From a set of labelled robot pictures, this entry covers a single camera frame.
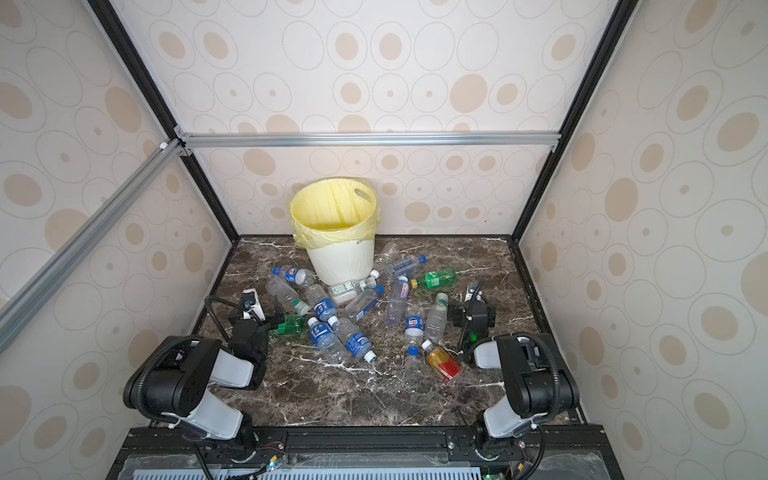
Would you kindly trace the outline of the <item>bottle with orange liquid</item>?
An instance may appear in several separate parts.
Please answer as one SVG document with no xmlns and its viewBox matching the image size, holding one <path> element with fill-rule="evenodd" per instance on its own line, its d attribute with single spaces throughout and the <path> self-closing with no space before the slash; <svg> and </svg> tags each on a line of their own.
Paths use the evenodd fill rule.
<svg viewBox="0 0 768 480">
<path fill-rule="evenodd" d="M 427 365 L 447 383 L 462 373 L 458 362 L 441 346 L 430 340 L 425 340 L 422 345 Z"/>
</svg>

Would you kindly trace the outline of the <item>clear bottle green white label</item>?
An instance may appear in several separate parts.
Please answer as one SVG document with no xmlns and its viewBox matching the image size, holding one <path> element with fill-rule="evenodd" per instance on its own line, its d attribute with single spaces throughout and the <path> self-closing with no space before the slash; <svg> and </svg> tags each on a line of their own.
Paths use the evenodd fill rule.
<svg viewBox="0 0 768 480">
<path fill-rule="evenodd" d="M 328 288 L 329 298 L 337 305 L 343 306 L 354 300 L 363 291 L 373 289 L 377 286 L 374 277 L 368 276 L 361 280 L 347 281 Z"/>
</svg>

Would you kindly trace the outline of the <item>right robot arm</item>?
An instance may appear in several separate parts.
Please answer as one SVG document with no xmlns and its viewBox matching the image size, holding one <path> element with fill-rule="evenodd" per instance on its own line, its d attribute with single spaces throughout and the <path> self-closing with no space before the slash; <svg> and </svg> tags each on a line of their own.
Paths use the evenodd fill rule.
<svg viewBox="0 0 768 480">
<path fill-rule="evenodd" d="M 495 315 L 494 306 L 475 298 L 448 306 L 448 320 L 461 329 L 460 359 L 502 375 L 504 396 L 475 423 L 477 449 L 520 438 L 580 402 L 577 383 L 553 336 L 527 331 L 491 336 Z"/>
</svg>

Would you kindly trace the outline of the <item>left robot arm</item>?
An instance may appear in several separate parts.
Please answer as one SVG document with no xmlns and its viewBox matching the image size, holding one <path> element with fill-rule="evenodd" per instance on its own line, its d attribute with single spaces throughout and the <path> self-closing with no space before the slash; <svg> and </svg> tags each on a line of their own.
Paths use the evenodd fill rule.
<svg viewBox="0 0 768 480">
<path fill-rule="evenodd" d="M 223 444 L 246 456 L 257 442 L 250 415 L 228 406 L 209 386 L 258 389 L 275 329 L 269 321 L 245 319 L 235 323 L 227 343 L 170 336 L 126 382 L 123 403 L 147 419 L 185 428 L 195 441 Z"/>
</svg>

